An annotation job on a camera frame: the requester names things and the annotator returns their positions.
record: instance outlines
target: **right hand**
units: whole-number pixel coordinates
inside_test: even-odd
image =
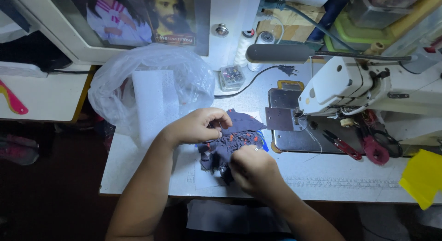
[[[265,204],[277,207],[294,194],[279,172],[276,160],[256,145],[243,146],[232,154],[229,164],[241,189]]]
[[[104,32],[111,33],[111,34],[118,35],[118,36],[121,36],[123,34],[123,31],[121,31],[118,28],[104,28]]]

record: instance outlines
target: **left hand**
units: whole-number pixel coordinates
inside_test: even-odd
[[[137,27],[135,26],[135,23],[123,12],[120,12],[119,14],[120,20],[122,20],[124,23],[132,27],[132,29],[136,30]]]
[[[174,146],[180,144],[197,144],[222,136],[221,127],[232,126],[229,115],[219,108],[197,109],[174,121],[163,129],[167,139]]]

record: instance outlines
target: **girl picture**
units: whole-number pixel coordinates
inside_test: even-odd
[[[87,23],[110,44],[146,46],[152,30],[127,0],[86,0]]]

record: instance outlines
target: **cabinet knob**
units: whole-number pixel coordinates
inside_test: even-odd
[[[224,23],[220,23],[215,29],[215,33],[219,38],[224,38],[229,34],[229,30],[225,27]]]

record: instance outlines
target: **plastic bag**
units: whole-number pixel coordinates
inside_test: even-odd
[[[98,69],[88,97],[97,114],[121,127],[124,134],[136,134],[138,128],[131,79],[135,70],[173,70],[181,117],[213,103],[215,78],[210,66],[194,52],[156,43],[122,52]]]

